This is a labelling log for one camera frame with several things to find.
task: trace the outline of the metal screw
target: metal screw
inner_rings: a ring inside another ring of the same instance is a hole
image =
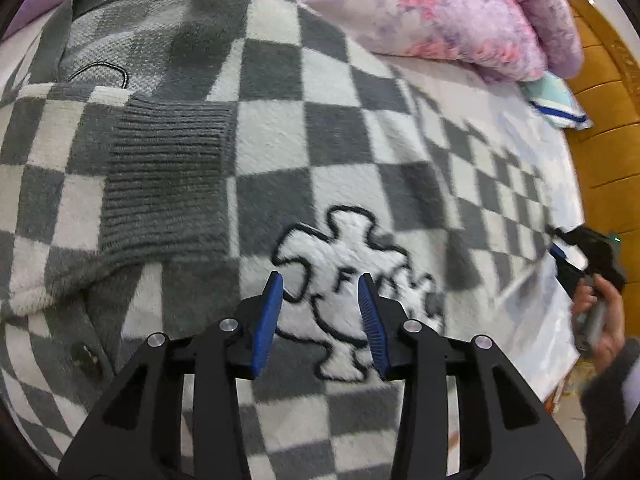
[[[232,317],[227,317],[220,321],[220,330],[222,332],[233,332],[236,328],[238,328],[238,322]]]
[[[149,346],[156,348],[156,347],[162,346],[165,341],[166,341],[166,337],[164,336],[164,334],[156,332],[155,334],[152,334],[148,337],[148,339],[146,340],[146,343]]]
[[[479,335],[478,337],[476,337],[476,345],[483,350],[488,350],[494,345],[494,342],[490,337]]]
[[[402,324],[402,327],[407,332],[415,334],[416,332],[420,332],[420,330],[422,330],[422,323],[420,323],[420,321],[416,321],[415,319],[410,319],[409,321],[405,321]]]

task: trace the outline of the sweater button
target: sweater button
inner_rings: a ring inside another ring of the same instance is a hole
[[[85,376],[99,383],[102,381],[102,365],[100,359],[92,352],[92,350],[84,343],[73,343],[71,345],[71,359]]]

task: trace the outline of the person's arm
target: person's arm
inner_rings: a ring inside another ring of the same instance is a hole
[[[586,417],[589,473],[622,434],[640,402],[640,342],[625,339],[625,314],[622,297],[601,276],[595,286],[607,303],[602,338],[593,349],[593,365],[598,377],[582,394]],[[572,313],[589,310],[596,301],[591,287],[578,284]]]

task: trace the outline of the gray handle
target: gray handle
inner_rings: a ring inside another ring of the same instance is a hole
[[[584,281],[586,285],[594,286],[591,276],[585,276]],[[593,293],[598,301],[587,313],[578,316],[574,325],[575,347],[584,358],[592,357],[593,347],[600,341],[607,315],[607,303],[604,298],[595,288],[593,288]]]

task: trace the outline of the blue stripe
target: blue stripe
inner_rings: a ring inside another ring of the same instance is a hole
[[[536,104],[533,101],[530,101],[530,103],[537,110],[539,110],[540,112],[542,112],[545,115],[551,115],[551,116],[555,116],[555,117],[562,117],[563,119],[569,119],[570,121],[574,121],[575,123],[584,123],[584,122],[589,120],[587,115],[577,116],[577,115],[569,114],[567,112],[562,112],[560,110],[555,110],[554,108],[548,108],[546,106],[541,106],[539,104]]]

